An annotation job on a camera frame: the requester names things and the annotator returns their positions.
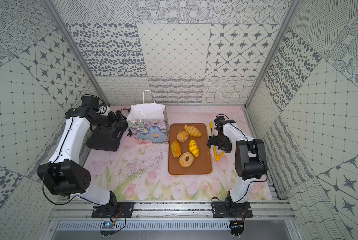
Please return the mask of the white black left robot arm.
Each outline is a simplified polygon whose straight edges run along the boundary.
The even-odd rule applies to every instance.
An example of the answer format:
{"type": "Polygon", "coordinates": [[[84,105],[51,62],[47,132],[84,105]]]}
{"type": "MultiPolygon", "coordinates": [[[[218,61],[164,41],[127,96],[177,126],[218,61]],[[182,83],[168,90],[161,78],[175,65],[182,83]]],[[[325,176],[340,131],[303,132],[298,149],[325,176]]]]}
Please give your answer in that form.
{"type": "Polygon", "coordinates": [[[99,114],[97,110],[78,107],[66,112],[66,126],[57,149],[47,164],[38,167],[37,174],[42,180],[42,188],[52,195],[81,198],[92,204],[116,208],[115,194],[95,184],[90,172],[80,165],[80,150],[87,131],[95,127],[87,147],[117,151],[128,123],[120,111],[99,114]]]}

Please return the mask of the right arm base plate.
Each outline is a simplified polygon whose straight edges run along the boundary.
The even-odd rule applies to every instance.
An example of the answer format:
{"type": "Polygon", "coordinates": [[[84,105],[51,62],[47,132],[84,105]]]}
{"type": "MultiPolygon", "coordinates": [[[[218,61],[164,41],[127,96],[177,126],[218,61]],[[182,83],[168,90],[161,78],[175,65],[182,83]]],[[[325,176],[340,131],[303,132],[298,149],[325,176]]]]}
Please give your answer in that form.
{"type": "Polygon", "coordinates": [[[214,218],[252,218],[252,208],[249,202],[244,203],[225,203],[212,201],[212,212],[214,218]]]}

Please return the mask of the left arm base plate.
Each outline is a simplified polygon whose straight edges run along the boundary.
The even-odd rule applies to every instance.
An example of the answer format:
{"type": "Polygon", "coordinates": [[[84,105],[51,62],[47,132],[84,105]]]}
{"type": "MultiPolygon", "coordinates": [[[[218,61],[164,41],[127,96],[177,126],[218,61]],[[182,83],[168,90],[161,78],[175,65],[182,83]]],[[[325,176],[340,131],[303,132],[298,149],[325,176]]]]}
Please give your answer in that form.
{"type": "Polygon", "coordinates": [[[117,205],[111,206],[94,206],[91,217],[94,219],[101,218],[131,218],[134,210],[135,202],[118,202],[117,205]]]}

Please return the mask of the oval green-topped bread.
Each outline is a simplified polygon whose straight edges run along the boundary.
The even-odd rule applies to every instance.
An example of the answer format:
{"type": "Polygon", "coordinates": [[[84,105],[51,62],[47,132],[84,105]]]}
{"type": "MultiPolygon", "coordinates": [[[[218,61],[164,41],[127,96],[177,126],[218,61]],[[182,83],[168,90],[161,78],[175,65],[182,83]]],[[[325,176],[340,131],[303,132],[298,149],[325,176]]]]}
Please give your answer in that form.
{"type": "Polygon", "coordinates": [[[181,146],[177,140],[174,140],[171,143],[171,152],[172,152],[172,155],[174,158],[179,158],[181,156],[182,149],[181,149],[181,146]]]}

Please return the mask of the round bun bread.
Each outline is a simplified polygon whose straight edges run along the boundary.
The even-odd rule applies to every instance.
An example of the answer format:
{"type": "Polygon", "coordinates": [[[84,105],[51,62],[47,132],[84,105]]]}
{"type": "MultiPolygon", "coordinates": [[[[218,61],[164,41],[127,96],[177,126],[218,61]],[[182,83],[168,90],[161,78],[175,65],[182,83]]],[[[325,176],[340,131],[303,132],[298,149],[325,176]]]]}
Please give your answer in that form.
{"type": "Polygon", "coordinates": [[[189,134],[186,131],[179,131],[176,137],[178,142],[183,143],[189,138],[189,134]]]}

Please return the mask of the striped croissant bread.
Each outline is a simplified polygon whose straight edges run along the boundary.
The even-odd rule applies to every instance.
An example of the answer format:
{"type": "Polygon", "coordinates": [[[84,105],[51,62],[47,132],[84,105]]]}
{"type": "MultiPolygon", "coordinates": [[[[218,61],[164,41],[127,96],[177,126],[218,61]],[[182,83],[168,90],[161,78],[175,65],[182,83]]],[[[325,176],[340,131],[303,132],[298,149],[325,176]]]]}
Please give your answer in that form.
{"type": "Polygon", "coordinates": [[[191,137],[199,138],[203,135],[195,126],[184,125],[184,129],[191,137]]]}

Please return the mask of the yellow striped long bread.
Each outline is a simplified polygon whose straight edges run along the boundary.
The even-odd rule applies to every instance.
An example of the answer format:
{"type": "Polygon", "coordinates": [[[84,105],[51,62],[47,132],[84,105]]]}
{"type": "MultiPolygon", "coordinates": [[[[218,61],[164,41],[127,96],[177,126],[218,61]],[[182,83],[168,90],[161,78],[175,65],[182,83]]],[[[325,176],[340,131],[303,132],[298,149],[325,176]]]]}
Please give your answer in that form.
{"type": "Polygon", "coordinates": [[[194,157],[198,157],[200,155],[200,150],[199,150],[198,144],[195,140],[190,140],[189,150],[194,157]]]}

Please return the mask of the floral paper gift bag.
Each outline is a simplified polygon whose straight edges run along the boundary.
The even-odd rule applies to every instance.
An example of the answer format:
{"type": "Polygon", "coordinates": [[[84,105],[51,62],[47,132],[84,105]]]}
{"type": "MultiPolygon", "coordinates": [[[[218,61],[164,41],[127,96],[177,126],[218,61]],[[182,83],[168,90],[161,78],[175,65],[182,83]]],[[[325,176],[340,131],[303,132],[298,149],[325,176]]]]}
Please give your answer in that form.
{"type": "Polygon", "coordinates": [[[153,102],[147,103],[142,99],[141,104],[131,106],[127,116],[129,129],[139,144],[166,144],[169,141],[166,106],[158,104],[150,90],[143,91],[143,97],[146,92],[151,94],[153,102]]]}

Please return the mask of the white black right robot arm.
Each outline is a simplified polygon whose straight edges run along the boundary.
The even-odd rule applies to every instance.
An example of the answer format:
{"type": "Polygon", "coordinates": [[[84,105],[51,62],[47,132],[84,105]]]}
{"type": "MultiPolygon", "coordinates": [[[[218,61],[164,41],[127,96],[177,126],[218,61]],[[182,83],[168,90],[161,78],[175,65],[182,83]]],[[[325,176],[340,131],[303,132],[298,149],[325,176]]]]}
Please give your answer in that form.
{"type": "Polygon", "coordinates": [[[262,182],[262,176],[267,175],[264,141],[245,134],[234,120],[224,114],[217,115],[214,123],[218,134],[209,137],[207,146],[225,154],[235,154],[234,166],[239,178],[229,191],[228,199],[233,204],[242,204],[248,201],[253,185],[262,182]]]}

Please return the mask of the yellow steel food tongs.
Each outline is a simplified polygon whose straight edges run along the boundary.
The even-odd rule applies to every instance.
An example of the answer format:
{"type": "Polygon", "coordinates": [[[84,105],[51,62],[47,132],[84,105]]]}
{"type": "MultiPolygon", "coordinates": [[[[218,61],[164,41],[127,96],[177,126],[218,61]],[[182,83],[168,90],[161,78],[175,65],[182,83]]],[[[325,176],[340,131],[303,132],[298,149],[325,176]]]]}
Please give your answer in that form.
{"type": "MultiPolygon", "coordinates": [[[[212,134],[213,133],[213,123],[212,122],[210,122],[210,131],[212,134]]],[[[213,151],[214,151],[214,158],[215,158],[216,162],[218,162],[225,153],[224,151],[222,151],[222,152],[220,152],[220,154],[218,154],[216,146],[213,146],[213,151]]]]}

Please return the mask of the ring donut bread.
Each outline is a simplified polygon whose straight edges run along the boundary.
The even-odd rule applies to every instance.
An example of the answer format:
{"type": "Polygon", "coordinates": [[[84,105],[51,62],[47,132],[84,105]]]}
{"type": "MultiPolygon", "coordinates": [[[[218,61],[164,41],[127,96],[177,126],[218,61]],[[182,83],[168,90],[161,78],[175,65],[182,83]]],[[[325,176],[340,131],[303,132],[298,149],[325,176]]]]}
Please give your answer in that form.
{"type": "Polygon", "coordinates": [[[193,156],[192,153],[185,152],[185,153],[181,154],[181,156],[179,157],[179,163],[180,163],[181,167],[188,168],[193,164],[194,158],[195,157],[193,156]]]}

